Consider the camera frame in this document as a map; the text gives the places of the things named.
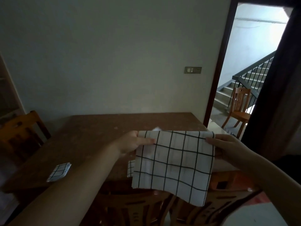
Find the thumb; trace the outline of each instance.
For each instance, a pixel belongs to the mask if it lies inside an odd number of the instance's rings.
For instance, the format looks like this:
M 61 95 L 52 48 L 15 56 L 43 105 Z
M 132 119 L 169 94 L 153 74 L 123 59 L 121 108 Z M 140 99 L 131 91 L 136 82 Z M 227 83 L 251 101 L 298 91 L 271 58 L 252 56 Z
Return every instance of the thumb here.
M 206 142 L 222 149 L 227 148 L 228 145 L 228 142 L 215 138 L 206 138 Z
M 151 144 L 154 144 L 155 142 L 156 142 L 156 140 L 152 139 L 152 138 L 137 137 L 137 139 L 136 139 L 137 145 L 151 145 Z

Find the electrical outlet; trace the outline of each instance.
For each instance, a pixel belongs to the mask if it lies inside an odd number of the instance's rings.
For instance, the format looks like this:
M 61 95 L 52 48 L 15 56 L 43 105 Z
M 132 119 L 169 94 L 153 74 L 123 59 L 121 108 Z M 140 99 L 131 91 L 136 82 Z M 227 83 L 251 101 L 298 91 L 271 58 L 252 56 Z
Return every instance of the electrical outlet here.
M 201 71 L 201 67 L 185 67 L 184 74 L 200 74 Z

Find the wooden chair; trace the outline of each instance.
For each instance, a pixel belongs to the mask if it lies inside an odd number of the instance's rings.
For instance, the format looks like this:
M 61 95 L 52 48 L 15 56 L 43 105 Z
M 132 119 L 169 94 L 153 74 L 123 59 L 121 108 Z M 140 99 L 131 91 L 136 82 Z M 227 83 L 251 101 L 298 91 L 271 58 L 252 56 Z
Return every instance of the wooden chair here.
M 246 178 L 246 185 L 235 185 L 237 175 L 242 176 L 240 171 L 213 173 L 203 207 L 177 197 L 170 209 L 170 225 L 222 225 L 232 212 L 261 192 L 249 178 Z
M 250 93 L 251 93 L 250 89 L 246 89 L 243 87 L 233 89 L 231 109 L 230 109 L 227 119 L 225 120 L 224 124 L 222 125 L 222 128 L 224 128 L 225 125 L 227 124 L 227 122 L 229 121 L 230 117 L 233 117 L 238 120 L 237 123 L 234 125 L 234 127 L 237 127 L 239 122 L 242 122 L 241 127 L 236 136 L 236 138 L 238 138 L 238 139 L 243 131 L 245 124 L 250 119 L 250 114 L 245 112 L 247 109 L 248 103 L 249 103 Z
M 36 111 L 18 116 L 6 122 L 0 129 L 2 148 L 6 149 L 9 158 L 16 165 L 26 161 L 44 143 L 33 129 L 34 124 L 38 125 L 46 139 L 51 137 Z
M 168 192 L 150 190 L 126 195 L 97 194 L 94 202 L 99 206 L 103 225 L 161 226 L 175 198 Z

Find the person's left hand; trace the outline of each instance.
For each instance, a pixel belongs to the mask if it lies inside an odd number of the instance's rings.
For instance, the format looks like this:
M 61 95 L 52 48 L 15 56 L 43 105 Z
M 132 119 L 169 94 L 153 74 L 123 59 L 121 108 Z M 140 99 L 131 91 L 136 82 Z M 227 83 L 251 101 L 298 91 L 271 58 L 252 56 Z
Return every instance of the person's left hand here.
M 140 145 L 151 145 L 154 143 L 155 139 L 138 137 L 138 131 L 130 131 L 117 140 L 114 140 L 114 144 L 116 144 L 121 154 L 131 152 Z

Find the chair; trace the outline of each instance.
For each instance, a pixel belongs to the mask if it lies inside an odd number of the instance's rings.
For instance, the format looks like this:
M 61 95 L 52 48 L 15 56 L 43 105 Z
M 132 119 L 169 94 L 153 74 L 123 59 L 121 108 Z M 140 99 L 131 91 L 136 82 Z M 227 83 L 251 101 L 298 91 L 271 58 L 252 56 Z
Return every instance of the chair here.
M 261 192 L 249 178 L 244 179 L 245 186 L 235 184 L 236 176 L 241 177 L 241 172 L 213 173 L 203 207 L 191 205 L 177 197 L 170 209 L 170 225 L 222 225 L 232 212 Z
M 237 123 L 234 125 L 234 127 L 237 127 L 239 122 L 242 122 L 241 127 L 236 136 L 236 138 L 238 138 L 238 139 L 243 131 L 245 124 L 250 119 L 250 114 L 245 112 L 247 109 L 248 103 L 249 103 L 250 93 L 251 93 L 250 89 L 246 89 L 243 87 L 233 89 L 231 109 L 230 109 L 227 119 L 225 120 L 224 124 L 222 125 L 222 128 L 224 128 L 224 126 L 229 121 L 230 117 L 233 117 L 238 120 Z
M 2 148 L 16 165 L 25 162 L 44 143 L 34 130 L 34 124 L 38 125 L 46 139 L 51 137 L 36 111 L 13 118 L 0 129 Z
M 98 193 L 94 202 L 104 225 L 163 226 L 175 198 L 168 192 L 150 190 L 125 195 Z

